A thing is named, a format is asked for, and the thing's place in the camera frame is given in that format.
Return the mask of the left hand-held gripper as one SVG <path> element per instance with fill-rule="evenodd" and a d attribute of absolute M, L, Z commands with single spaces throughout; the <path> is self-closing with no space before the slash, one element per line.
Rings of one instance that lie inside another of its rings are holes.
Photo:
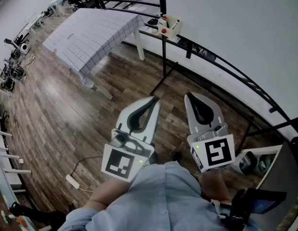
<path fill-rule="evenodd" d="M 112 140 L 104 146 L 101 171 L 120 180 L 132 182 L 138 172 L 156 159 L 153 141 L 161 101 L 147 97 L 135 101 L 121 111 Z M 139 120 L 147 115 L 140 126 Z M 130 136 L 140 134 L 141 140 Z"/>

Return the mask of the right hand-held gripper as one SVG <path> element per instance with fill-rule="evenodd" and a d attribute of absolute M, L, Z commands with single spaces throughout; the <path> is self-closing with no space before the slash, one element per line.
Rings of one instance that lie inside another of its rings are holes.
<path fill-rule="evenodd" d="M 235 161 L 234 137 L 218 104 L 204 95 L 188 92 L 184 97 L 191 135 L 187 137 L 201 173 L 225 167 Z M 215 127 L 206 132 L 208 127 Z"/>

